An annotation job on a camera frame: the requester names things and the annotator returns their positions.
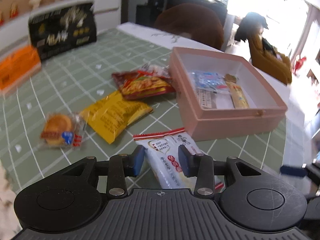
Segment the white red snack packet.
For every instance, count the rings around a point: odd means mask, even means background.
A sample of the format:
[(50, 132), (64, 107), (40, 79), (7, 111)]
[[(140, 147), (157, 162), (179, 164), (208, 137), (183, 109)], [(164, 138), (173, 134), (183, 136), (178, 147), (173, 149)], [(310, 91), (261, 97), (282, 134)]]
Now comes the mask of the white red snack packet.
[(178, 148), (183, 145), (192, 154), (201, 154), (195, 141), (178, 128), (167, 132), (138, 134), (133, 136), (138, 145), (145, 148), (145, 157), (163, 189), (191, 189), (194, 191), (196, 177), (187, 178), (182, 170)]

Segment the yellow snack packet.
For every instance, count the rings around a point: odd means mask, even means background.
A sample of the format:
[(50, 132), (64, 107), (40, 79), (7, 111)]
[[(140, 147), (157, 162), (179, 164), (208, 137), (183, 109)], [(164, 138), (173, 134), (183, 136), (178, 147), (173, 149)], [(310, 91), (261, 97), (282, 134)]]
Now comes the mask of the yellow snack packet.
[(80, 112), (87, 124), (108, 144), (113, 143), (127, 126), (151, 113), (147, 103), (125, 100), (116, 90)]

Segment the round bun packet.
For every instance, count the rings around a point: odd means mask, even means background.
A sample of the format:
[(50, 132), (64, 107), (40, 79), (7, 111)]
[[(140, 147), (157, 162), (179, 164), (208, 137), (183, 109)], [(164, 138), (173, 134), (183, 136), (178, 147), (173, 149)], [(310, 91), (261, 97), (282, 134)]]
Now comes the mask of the round bun packet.
[(86, 126), (86, 120), (79, 113), (49, 113), (40, 134), (40, 146), (79, 149)]

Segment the long bread roll packet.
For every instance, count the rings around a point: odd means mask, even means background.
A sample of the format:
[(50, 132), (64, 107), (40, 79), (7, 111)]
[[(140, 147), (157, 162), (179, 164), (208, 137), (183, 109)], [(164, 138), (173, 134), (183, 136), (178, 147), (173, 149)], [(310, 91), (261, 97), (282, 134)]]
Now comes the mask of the long bread roll packet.
[(233, 75), (226, 74), (224, 76), (224, 81), (229, 88), (235, 109), (248, 109), (248, 101), (245, 97), (242, 87), (237, 84), (237, 78)]

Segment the red spicy snack packet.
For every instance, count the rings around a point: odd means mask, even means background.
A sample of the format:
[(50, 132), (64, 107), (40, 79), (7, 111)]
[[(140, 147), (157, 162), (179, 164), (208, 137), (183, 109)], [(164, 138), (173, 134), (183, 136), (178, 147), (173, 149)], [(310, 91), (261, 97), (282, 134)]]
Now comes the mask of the red spicy snack packet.
[(118, 90), (126, 100), (138, 100), (157, 95), (174, 93), (170, 77), (135, 70), (111, 74)]

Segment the peppa pig candy packet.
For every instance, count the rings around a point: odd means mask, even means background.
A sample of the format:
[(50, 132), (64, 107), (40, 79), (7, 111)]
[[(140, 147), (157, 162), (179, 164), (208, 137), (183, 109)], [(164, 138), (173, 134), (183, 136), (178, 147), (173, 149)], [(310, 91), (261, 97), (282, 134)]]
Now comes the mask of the peppa pig candy packet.
[(204, 72), (195, 70), (189, 73), (191, 84), (195, 89), (204, 89), (214, 93), (229, 94), (223, 76), (216, 72)]

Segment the small clear red packet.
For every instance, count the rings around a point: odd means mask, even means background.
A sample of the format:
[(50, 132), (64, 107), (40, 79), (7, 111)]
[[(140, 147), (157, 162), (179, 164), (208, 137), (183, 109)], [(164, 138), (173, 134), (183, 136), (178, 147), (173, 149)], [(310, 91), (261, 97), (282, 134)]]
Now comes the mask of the small clear red packet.
[(163, 67), (163, 66), (159, 66), (156, 64), (146, 63), (143, 66), (141, 66), (137, 70), (137, 72), (139, 72), (140, 74), (144, 74), (144, 75), (159, 77), (161, 79), (170, 79), (171, 78), (168, 66)]

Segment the vacuum packed chestnuts pouch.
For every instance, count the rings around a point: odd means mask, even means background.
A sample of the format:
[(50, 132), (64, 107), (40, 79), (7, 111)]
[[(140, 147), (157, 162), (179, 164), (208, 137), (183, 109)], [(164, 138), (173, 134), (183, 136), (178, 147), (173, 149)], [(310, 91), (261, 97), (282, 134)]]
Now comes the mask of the vacuum packed chestnuts pouch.
[(202, 109), (234, 109), (230, 94), (214, 93), (197, 88), (196, 96)]

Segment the green grid tablecloth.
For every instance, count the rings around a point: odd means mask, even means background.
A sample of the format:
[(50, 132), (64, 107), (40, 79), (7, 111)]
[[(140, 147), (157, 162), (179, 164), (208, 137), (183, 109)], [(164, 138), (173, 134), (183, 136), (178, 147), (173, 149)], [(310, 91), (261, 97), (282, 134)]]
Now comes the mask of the green grid tablecloth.
[(128, 187), (190, 188), (178, 147), (217, 161), (240, 158), (302, 192), (280, 173), (312, 148), (289, 88), (244, 58), (170, 49), (111, 29), (93, 43), (44, 59), (32, 44), (1, 58), (1, 167), (19, 193), (80, 159), (144, 146)]

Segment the pink cardboard box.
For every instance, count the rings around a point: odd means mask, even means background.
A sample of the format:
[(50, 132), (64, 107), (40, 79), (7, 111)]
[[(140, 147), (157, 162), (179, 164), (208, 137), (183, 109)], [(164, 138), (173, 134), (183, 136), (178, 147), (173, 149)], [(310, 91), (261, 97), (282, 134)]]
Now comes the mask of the pink cardboard box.
[(244, 58), (175, 47), (169, 72), (186, 132), (196, 141), (270, 132), (287, 105)]

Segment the red toy on floor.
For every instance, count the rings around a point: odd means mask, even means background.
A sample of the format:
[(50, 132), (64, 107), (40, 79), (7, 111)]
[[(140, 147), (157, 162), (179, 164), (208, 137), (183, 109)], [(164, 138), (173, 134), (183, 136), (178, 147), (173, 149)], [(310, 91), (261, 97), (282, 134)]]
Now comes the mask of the red toy on floor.
[(295, 62), (295, 66), (293, 68), (293, 74), (297, 75), (297, 71), (300, 70), (304, 64), (304, 62), (306, 61), (306, 56), (304, 57), (299, 57), (299, 59), (296, 60)]

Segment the brown massage chair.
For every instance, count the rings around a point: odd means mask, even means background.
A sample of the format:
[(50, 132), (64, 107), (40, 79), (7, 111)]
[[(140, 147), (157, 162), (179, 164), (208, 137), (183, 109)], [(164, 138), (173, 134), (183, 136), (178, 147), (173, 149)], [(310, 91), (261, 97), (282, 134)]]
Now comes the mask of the brown massage chair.
[(248, 42), (251, 62), (255, 68), (288, 85), (292, 82), (290, 59), (263, 37), (266, 29), (266, 18), (250, 12), (241, 20), (234, 39), (237, 42)]

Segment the beige scalloped cloth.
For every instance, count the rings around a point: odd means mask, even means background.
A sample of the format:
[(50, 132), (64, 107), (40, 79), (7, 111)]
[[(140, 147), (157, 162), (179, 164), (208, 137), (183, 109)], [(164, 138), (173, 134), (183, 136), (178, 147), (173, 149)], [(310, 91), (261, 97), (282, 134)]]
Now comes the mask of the beige scalloped cloth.
[(21, 226), (14, 211), (14, 200), (16, 194), (12, 190), (7, 171), (2, 164), (0, 194), (1, 240), (10, 240), (21, 231)]

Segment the brown round chair back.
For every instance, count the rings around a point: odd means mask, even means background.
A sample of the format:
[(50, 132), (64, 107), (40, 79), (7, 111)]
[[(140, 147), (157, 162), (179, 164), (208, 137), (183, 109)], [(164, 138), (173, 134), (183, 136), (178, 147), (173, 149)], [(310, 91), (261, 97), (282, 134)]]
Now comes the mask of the brown round chair back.
[(187, 37), (220, 50), (224, 31), (217, 14), (202, 5), (184, 3), (163, 11), (154, 28)]

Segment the orange tissue box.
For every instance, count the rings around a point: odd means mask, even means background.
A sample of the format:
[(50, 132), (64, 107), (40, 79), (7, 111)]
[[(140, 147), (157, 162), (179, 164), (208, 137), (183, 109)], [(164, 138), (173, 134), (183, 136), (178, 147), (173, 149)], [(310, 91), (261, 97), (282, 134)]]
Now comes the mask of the orange tissue box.
[(41, 60), (31, 45), (20, 48), (1, 61), (1, 94), (7, 94), (41, 70)]

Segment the white flower vase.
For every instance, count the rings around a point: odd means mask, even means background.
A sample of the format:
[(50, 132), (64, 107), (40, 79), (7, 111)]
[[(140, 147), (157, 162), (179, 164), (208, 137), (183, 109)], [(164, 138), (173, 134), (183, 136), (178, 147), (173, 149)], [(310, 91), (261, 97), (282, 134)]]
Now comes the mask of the white flower vase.
[(29, 0), (29, 5), (31, 6), (31, 9), (37, 9), (40, 6), (41, 1), (42, 0)]

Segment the white cabinet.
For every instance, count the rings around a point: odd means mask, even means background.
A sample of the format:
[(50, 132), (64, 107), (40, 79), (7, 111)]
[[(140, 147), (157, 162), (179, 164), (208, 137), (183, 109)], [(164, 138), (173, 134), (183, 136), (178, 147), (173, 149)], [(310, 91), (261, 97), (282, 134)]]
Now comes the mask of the white cabinet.
[(63, 0), (28, 12), (1, 26), (1, 54), (5, 54), (29, 39), (28, 21), (35, 16), (54, 9), (70, 7), (85, 2), (93, 2), (97, 33), (103, 33), (120, 25), (121, 0)]

